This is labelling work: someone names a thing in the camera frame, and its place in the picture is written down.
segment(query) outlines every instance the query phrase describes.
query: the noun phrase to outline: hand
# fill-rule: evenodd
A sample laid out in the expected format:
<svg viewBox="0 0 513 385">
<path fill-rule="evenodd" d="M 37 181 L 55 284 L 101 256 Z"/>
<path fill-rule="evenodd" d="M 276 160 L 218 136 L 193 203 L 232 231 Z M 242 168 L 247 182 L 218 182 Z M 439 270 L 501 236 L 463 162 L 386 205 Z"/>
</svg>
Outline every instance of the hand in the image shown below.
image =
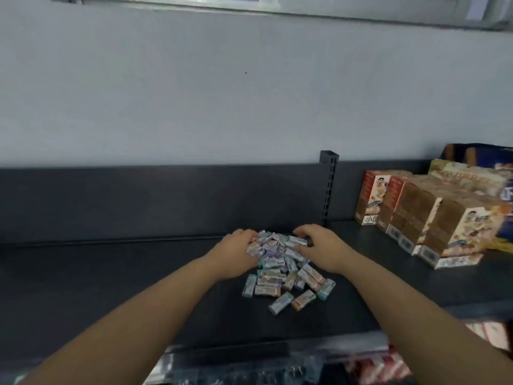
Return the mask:
<svg viewBox="0 0 513 385">
<path fill-rule="evenodd" d="M 344 260 L 354 252 L 336 233 L 317 224 L 305 224 L 293 232 L 301 238 L 311 237 L 313 247 L 298 244 L 296 251 L 327 272 L 341 273 Z"/>
<path fill-rule="evenodd" d="M 227 279 L 239 277 L 241 274 L 258 265 L 259 258 L 247 254 L 246 249 L 252 238 L 258 234 L 252 229 L 236 229 L 216 244 L 204 258 L 217 278 Z"/>
</svg>

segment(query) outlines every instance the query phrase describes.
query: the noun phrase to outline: forearm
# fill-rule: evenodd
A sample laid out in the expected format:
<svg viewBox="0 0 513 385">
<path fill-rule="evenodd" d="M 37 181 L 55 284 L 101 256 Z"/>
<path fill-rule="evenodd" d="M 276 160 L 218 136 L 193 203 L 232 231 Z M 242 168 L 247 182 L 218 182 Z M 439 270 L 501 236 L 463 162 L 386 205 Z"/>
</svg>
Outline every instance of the forearm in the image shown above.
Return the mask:
<svg viewBox="0 0 513 385">
<path fill-rule="evenodd" d="M 341 262 L 420 384 L 510 383 L 513 364 L 462 322 L 357 252 Z"/>
<path fill-rule="evenodd" d="M 65 345 L 23 384 L 141 385 L 217 281 L 214 266 L 202 257 L 163 278 Z"/>
</svg>

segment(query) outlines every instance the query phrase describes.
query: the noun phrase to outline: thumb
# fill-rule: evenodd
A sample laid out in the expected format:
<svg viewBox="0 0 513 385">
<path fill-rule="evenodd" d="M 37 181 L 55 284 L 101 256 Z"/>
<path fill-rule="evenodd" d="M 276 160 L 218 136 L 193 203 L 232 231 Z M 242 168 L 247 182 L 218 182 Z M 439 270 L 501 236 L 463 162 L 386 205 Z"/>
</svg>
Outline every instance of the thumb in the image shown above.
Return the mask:
<svg viewBox="0 0 513 385">
<path fill-rule="evenodd" d="M 297 244 L 295 246 L 295 249 L 298 253 L 300 253 L 303 257 L 305 258 L 308 258 L 308 259 L 312 259 L 312 256 L 314 254 L 314 251 L 313 251 L 313 248 L 312 247 L 306 247 L 306 246 L 303 246 L 302 244 Z"/>
</svg>

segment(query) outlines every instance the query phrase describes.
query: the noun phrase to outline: right arm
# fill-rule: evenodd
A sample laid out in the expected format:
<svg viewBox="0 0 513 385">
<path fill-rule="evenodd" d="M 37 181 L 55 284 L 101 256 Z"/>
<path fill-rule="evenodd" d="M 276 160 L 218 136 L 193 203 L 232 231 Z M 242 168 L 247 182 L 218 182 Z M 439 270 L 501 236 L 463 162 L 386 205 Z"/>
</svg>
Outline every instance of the right arm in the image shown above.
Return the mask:
<svg viewBox="0 0 513 385">
<path fill-rule="evenodd" d="M 513 362 L 504 354 L 334 232 L 307 224 L 294 233 L 313 241 L 298 252 L 355 286 L 421 385 L 513 382 Z"/>
</svg>

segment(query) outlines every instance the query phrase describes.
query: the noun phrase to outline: pile of small packets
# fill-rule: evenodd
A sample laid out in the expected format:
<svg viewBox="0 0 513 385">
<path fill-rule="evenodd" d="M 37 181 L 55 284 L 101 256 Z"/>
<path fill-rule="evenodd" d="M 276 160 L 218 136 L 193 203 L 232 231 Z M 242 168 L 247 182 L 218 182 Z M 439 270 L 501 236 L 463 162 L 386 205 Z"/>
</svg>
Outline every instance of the pile of small packets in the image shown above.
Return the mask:
<svg viewBox="0 0 513 385">
<path fill-rule="evenodd" d="M 274 315 L 288 304 L 299 311 L 316 297 L 326 300 L 335 287 L 335 282 L 324 278 L 311 267 L 310 260 L 295 250 L 297 244 L 307 246 L 308 241 L 281 233 L 260 231 L 258 238 L 249 243 L 247 248 L 249 255 L 260 258 L 258 275 L 248 276 L 242 296 L 251 298 L 255 294 L 278 297 L 269 305 L 269 310 Z M 292 289 L 303 291 L 305 284 L 310 289 L 294 298 Z"/>
</svg>

